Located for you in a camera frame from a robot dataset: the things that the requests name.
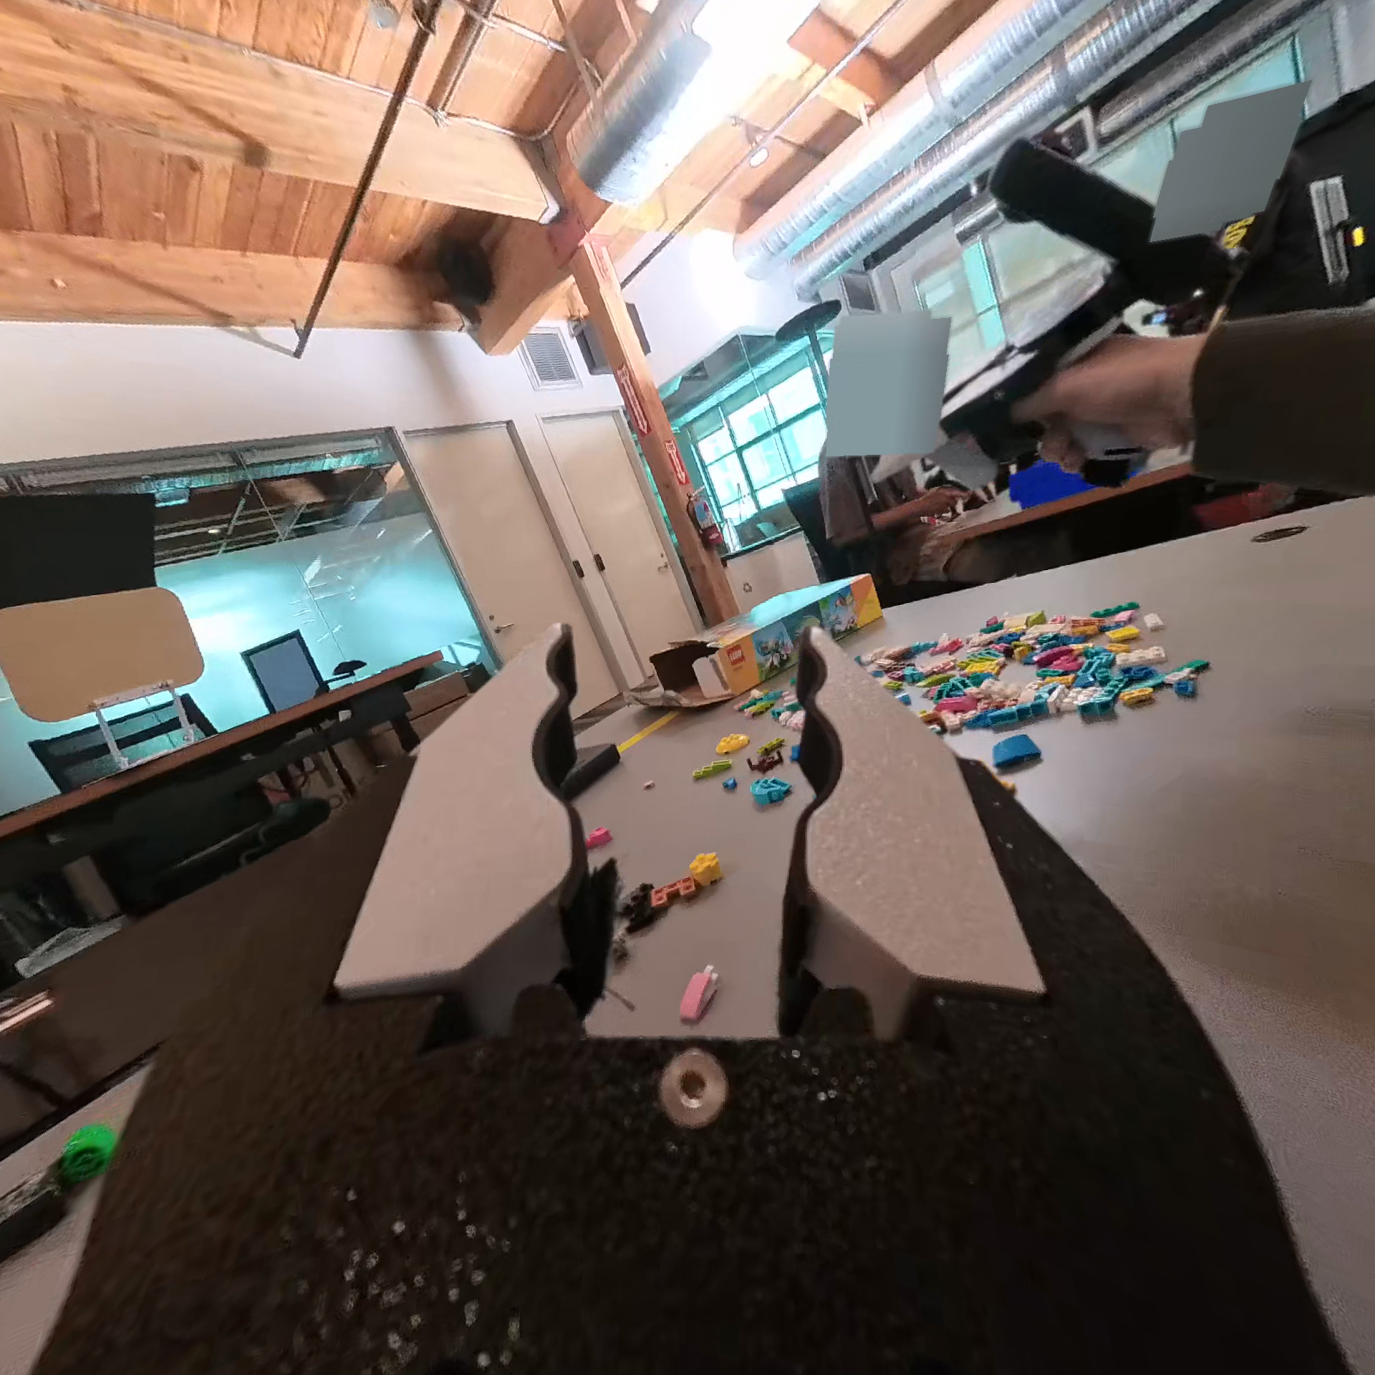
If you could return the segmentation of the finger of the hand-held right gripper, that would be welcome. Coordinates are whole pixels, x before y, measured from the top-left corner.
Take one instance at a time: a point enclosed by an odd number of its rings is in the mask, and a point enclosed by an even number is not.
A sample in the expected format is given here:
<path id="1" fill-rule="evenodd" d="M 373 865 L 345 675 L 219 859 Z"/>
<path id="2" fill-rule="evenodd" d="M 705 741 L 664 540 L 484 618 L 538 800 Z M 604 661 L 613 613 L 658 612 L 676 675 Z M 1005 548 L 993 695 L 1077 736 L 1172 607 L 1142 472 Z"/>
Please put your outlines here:
<path id="1" fill-rule="evenodd" d="M 1014 464 L 1014 428 L 951 430 L 926 453 L 926 461 L 957 485 L 1005 490 Z"/>

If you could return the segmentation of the pile of colourful toy bricks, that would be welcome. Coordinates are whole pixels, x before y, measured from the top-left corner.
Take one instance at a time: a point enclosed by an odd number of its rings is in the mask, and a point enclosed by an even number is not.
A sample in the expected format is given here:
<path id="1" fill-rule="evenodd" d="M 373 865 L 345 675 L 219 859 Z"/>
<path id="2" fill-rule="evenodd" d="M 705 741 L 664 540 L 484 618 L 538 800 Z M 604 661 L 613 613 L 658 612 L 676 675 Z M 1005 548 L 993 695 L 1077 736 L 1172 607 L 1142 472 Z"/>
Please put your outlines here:
<path id="1" fill-rule="evenodd" d="M 1193 698 L 1208 657 L 1172 657 L 1163 618 L 1136 600 L 1082 613 L 993 615 L 965 633 L 872 646 L 852 662 L 936 734 L 1013 733 L 1059 716 L 1113 720 Z"/>

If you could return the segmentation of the person's right hand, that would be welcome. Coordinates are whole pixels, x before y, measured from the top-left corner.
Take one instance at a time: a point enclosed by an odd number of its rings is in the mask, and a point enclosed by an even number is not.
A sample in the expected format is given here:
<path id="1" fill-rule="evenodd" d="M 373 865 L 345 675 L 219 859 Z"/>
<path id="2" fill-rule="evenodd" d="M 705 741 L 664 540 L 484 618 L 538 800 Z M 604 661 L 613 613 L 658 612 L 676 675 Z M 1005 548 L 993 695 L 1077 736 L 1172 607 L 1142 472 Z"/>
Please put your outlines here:
<path id="1" fill-rule="evenodd" d="M 1185 449 L 1195 438 L 1193 373 L 1208 335 L 1111 335 L 1044 386 L 1016 400 L 1010 415 L 1041 430 L 1044 458 L 1065 469 L 1088 459 L 1083 433 L 1113 430 L 1127 446 Z"/>

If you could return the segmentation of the blue plastic bin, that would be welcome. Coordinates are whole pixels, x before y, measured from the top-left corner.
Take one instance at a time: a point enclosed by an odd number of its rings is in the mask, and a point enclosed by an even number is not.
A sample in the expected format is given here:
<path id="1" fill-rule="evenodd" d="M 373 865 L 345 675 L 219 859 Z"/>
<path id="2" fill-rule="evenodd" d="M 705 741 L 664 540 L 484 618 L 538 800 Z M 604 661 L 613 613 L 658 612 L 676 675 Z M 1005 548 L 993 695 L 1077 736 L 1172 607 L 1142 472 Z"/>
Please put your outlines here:
<path id="1" fill-rule="evenodd" d="M 1036 459 L 1029 466 L 1011 471 L 1006 494 L 1021 510 L 1031 510 L 1093 489 L 1095 485 L 1085 481 L 1080 472 L 1069 471 L 1049 459 Z"/>

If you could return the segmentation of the wood edged table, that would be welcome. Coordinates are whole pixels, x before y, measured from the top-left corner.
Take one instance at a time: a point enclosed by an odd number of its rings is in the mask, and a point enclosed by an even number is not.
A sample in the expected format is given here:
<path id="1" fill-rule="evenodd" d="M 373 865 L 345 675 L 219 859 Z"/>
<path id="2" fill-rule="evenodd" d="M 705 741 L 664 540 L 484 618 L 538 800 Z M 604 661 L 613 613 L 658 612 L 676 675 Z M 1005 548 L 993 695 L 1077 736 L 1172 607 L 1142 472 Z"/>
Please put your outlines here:
<path id="1" fill-rule="evenodd" d="M 921 576 L 982 585 L 1127 553 L 1198 531 L 1188 463 L 1157 463 L 1118 487 L 1087 487 L 1023 507 L 1008 492 L 941 523 L 924 540 Z"/>

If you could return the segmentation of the paned window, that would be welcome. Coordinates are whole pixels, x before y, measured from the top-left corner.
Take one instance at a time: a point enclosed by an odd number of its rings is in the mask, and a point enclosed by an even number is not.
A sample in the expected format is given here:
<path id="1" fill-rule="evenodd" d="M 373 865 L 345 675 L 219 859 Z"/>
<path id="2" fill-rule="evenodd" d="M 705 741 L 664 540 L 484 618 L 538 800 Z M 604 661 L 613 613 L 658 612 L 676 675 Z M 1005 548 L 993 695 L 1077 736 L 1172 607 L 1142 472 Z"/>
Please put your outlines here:
<path id="1" fill-rule="evenodd" d="M 797 526 L 785 494 L 815 481 L 833 330 L 736 333 L 659 391 L 694 484 L 731 553 Z"/>

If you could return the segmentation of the black monitor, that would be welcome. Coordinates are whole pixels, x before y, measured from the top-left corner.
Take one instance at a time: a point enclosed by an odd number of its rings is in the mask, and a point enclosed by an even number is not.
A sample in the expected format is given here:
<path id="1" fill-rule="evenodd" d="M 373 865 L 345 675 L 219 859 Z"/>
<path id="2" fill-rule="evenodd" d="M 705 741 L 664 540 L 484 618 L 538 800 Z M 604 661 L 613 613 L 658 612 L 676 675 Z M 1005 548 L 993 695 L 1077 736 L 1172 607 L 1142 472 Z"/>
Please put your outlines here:
<path id="1" fill-rule="evenodd" d="M 329 690 L 299 630 L 245 648 L 240 659 L 270 715 L 291 710 Z"/>

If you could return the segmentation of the white door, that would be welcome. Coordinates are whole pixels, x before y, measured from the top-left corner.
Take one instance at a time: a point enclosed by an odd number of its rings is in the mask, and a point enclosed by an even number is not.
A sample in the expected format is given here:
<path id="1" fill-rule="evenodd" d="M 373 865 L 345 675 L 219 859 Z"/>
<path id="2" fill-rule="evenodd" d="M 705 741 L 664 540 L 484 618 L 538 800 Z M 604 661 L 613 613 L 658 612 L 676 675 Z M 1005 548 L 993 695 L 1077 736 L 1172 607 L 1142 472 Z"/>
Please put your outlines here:
<path id="1" fill-rule="evenodd" d="M 573 630 L 574 710 L 617 697 L 613 661 L 574 589 L 573 566 L 510 425 L 428 428 L 407 433 L 404 443 L 497 661 L 512 661 L 550 625 L 564 623 Z"/>
<path id="2" fill-rule="evenodd" d="M 656 679 L 653 656 L 695 636 L 699 616 L 625 418 L 612 410 L 541 418 L 595 577 L 633 652 L 631 685 Z"/>

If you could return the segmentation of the glass office partition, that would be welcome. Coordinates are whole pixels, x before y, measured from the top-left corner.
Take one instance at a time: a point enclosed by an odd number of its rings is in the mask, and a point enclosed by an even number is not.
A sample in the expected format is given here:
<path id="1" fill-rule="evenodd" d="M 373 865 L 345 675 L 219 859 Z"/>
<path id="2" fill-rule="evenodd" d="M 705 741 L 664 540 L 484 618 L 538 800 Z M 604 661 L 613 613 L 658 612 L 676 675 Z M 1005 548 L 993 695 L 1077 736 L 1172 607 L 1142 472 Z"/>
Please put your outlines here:
<path id="1" fill-rule="evenodd" d="M 438 654 L 438 670 L 496 670 L 483 613 L 389 428 L 3 461 L 3 495 L 152 500 L 157 584 L 193 626 L 186 695 L 219 729 L 270 711 L 245 652 L 299 636 L 324 679 Z"/>

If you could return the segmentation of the beige board on stand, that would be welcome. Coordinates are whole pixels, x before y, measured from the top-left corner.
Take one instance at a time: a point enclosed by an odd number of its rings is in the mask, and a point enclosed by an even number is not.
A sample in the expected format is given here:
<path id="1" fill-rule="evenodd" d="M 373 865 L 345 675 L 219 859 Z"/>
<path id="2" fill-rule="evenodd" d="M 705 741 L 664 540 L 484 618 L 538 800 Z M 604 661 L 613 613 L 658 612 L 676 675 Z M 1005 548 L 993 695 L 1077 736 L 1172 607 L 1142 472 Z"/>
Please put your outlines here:
<path id="1" fill-rule="evenodd" d="M 1 670 L 41 723 L 194 684 L 204 661 L 181 598 L 129 589 L 1 610 Z"/>

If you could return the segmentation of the black flag panel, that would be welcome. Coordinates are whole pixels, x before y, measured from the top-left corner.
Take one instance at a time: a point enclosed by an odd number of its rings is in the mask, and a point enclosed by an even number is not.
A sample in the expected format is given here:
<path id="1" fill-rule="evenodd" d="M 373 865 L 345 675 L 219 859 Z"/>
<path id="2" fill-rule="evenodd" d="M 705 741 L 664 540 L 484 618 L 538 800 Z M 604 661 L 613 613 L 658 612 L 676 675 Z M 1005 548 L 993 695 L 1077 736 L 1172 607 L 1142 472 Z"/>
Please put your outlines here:
<path id="1" fill-rule="evenodd" d="M 157 584 L 147 492 L 6 494 L 1 608 Z"/>

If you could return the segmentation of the group of green toy bricks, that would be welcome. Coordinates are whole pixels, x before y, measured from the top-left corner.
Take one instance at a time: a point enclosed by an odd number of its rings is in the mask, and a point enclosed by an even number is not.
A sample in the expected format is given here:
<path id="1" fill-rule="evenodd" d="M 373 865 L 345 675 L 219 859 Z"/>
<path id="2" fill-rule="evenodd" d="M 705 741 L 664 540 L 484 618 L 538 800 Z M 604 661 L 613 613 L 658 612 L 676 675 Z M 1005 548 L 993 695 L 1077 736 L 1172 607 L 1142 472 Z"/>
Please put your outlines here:
<path id="1" fill-rule="evenodd" d="M 101 1176 L 114 1158 L 121 1134 L 106 1122 L 86 1122 L 62 1144 L 52 1166 L 60 1193 Z"/>

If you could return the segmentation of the dark round ceiling fixture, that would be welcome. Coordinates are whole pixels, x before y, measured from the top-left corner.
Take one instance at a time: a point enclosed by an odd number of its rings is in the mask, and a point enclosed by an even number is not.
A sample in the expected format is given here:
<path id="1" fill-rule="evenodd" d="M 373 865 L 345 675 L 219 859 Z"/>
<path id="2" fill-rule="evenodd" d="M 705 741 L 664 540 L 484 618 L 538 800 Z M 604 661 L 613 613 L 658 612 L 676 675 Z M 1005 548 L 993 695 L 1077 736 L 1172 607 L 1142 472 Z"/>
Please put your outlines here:
<path id="1" fill-rule="evenodd" d="M 437 299 L 476 325 L 494 294 L 492 266 L 481 245 L 445 235 L 435 248 Z"/>

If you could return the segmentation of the silver air duct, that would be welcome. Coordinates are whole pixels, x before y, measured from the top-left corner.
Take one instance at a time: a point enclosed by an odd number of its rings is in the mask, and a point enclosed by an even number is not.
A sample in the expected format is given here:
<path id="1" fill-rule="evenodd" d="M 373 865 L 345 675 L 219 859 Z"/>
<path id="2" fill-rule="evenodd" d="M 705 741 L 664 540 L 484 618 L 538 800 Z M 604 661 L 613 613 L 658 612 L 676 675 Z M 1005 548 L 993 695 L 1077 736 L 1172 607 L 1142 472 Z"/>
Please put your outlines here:
<path id="1" fill-rule="evenodd" d="M 1039 132 L 1162 50 L 1195 22 L 1180 57 L 1203 65 L 1183 89 L 1314 3 L 996 3 L 733 240 L 739 269 L 785 269 L 798 296 L 849 269 Z"/>
<path id="2" fill-rule="evenodd" d="M 568 132 L 577 178 L 610 204 L 645 201 L 756 81 L 746 3 L 671 1 L 653 9 Z"/>

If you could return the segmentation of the wall vent grille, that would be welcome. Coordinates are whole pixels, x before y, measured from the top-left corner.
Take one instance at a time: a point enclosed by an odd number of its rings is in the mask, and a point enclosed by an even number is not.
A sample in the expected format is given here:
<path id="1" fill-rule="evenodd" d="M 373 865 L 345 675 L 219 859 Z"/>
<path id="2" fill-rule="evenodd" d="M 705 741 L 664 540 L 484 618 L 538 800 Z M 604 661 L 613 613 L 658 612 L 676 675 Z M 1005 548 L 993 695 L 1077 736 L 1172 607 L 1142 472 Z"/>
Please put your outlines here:
<path id="1" fill-rule="evenodd" d="M 532 389 L 574 389 L 581 386 L 579 368 L 574 363 L 566 332 L 559 325 L 532 328 L 520 341 L 517 353 Z"/>

